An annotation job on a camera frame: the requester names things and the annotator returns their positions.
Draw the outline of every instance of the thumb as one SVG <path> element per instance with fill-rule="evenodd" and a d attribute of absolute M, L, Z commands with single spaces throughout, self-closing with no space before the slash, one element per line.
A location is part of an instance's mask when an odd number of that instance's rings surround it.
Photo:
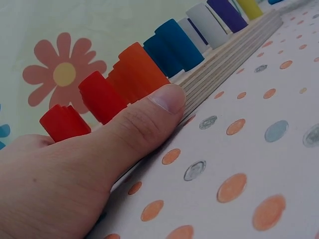
<path fill-rule="evenodd" d="M 165 85 L 127 107 L 109 123 L 82 138 L 84 157 L 110 180 L 116 180 L 139 159 L 159 147 L 180 122 L 185 93 Z"/>

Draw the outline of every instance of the yellow flower center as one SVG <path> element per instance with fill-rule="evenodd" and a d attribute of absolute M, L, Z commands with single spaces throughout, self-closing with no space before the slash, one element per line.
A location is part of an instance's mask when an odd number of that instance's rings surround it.
<path fill-rule="evenodd" d="M 75 80 L 75 76 L 75 68 L 68 62 L 59 64 L 53 72 L 53 80 L 61 87 L 70 85 Z"/>

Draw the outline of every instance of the skin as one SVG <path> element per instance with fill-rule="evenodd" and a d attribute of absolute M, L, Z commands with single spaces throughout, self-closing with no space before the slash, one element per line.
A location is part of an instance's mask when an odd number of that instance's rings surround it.
<path fill-rule="evenodd" d="M 0 238 L 83 238 L 116 179 L 169 137 L 184 105 L 183 90 L 166 85 L 91 134 L 16 139 L 0 151 Z"/>

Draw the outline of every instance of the pink flower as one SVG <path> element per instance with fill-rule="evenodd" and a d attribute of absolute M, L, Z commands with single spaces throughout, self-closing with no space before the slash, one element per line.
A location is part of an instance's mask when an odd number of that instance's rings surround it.
<path fill-rule="evenodd" d="M 94 71 L 103 74 L 107 68 L 106 63 L 101 60 L 89 63 L 96 52 L 89 51 L 92 43 L 87 38 L 80 38 L 75 42 L 71 56 L 69 33 L 61 33 L 56 44 L 58 53 L 48 40 L 39 41 L 34 48 L 34 54 L 46 67 L 31 65 L 23 71 L 22 76 L 27 83 L 41 84 L 30 94 L 28 103 L 32 107 L 37 106 L 54 90 L 49 108 L 56 104 L 67 106 L 71 103 L 80 114 L 87 113 L 88 109 L 82 102 L 78 85 Z"/>

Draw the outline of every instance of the wooden board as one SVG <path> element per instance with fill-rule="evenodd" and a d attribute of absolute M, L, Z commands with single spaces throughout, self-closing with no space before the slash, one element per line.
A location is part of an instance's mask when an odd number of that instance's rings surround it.
<path fill-rule="evenodd" d="M 181 123 L 236 71 L 281 25 L 276 10 L 265 13 L 233 34 L 223 46 L 212 50 L 205 60 L 176 79 L 186 92 L 186 110 Z"/>

